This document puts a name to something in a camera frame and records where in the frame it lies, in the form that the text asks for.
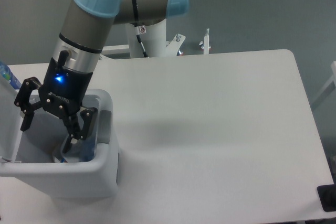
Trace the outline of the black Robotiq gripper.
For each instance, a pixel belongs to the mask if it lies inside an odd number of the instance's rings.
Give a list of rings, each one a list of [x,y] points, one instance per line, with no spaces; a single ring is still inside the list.
[[[46,112],[63,119],[68,131],[63,153],[70,151],[73,139],[86,140],[92,134],[98,116],[97,108],[81,107],[93,73],[66,68],[65,62],[65,56],[59,57],[58,61],[51,59],[43,85],[36,77],[25,79],[14,101],[24,115],[20,127],[22,132],[30,128],[35,115],[34,111],[41,107]],[[41,102],[31,104],[29,99],[34,90],[38,90]],[[83,120],[82,128],[78,120],[78,111]]]

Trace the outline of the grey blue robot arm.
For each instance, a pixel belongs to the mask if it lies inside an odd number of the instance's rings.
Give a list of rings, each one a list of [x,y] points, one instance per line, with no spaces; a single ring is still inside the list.
[[[68,132],[63,153],[73,140],[92,134],[96,108],[82,101],[113,24],[141,26],[188,12],[189,0],[71,0],[57,46],[43,81],[24,80],[15,105],[23,113],[21,130],[30,128],[35,111],[61,119]]]

